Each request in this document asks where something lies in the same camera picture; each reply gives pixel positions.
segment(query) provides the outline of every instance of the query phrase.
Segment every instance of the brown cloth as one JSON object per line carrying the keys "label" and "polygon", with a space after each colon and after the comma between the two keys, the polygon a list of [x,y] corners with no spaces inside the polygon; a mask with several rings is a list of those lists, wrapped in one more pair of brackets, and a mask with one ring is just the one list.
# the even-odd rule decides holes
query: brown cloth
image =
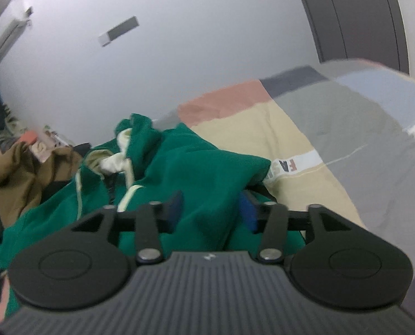
{"label": "brown cloth", "polygon": [[69,180],[82,157],[72,147],[60,147],[41,164],[24,143],[0,157],[0,218],[8,228],[27,210],[38,206],[42,191],[53,181]]}

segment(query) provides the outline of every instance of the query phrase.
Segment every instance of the pile of clothes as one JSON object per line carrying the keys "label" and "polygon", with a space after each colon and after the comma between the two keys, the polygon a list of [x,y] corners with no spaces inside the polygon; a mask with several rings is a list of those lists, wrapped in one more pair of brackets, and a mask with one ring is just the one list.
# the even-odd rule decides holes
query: pile of clothes
{"label": "pile of clothes", "polygon": [[[80,164],[72,152],[57,153],[51,158],[54,162],[44,163],[60,172],[45,169],[47,173],[40,175],[42,164],[27,174],[19,164],[17,179],[10,178],[8,184],[25,183],[18,192],[23,192],[21,200],[8,200],[9,188],[0,191],[5,227],[0,240],[0,308],[7,316],[19,307],[5,275],[16,254],[107,204],[116,205],[118,211],[135,210],[152,200],[167,201],[181,190],[181,220],[173,234],[160,237],[165,255],[173,250],[257,251],[260,235],[242,223],[238,197],[245,188],[262,186],[269,160],[219,150],[182,123],[158,131],[148,117],[138,114],[122,120],[115,134],[117,138],[93,148]],[[17,156],[25,151],[21,146],[11,152]],[[66,169],[63,162],[69,164]],[[72,174],[70,183],[43,200],[48,185]],[[289,232],[285,252],[295,253],[303,245],[300,233]],[[134,233],[122,232],[118,247],[126,255],[134,254]]]}

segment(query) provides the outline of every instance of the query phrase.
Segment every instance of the white air conditioner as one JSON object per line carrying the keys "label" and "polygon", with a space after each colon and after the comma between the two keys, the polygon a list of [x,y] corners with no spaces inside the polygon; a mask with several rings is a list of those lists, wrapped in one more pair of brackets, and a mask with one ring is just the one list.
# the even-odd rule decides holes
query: white air conditioner
{"label": "white air conditioner", "polygon": [[0,62],[23,33],[29,19],[19,1],[12,1],[0,16]]}

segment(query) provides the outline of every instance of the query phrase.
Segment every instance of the bed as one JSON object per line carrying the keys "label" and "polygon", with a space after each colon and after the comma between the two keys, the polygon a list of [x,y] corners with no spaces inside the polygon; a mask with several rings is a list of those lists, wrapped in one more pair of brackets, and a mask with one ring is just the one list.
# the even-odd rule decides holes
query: bed
{"label": "bed", "polygon": [[401,248],[414,279],[415,81],[364,60],[302,66],[181,104],[155,122],[185,123],[220,149],[272,161],[264,181],[291,210],[325,205]]}

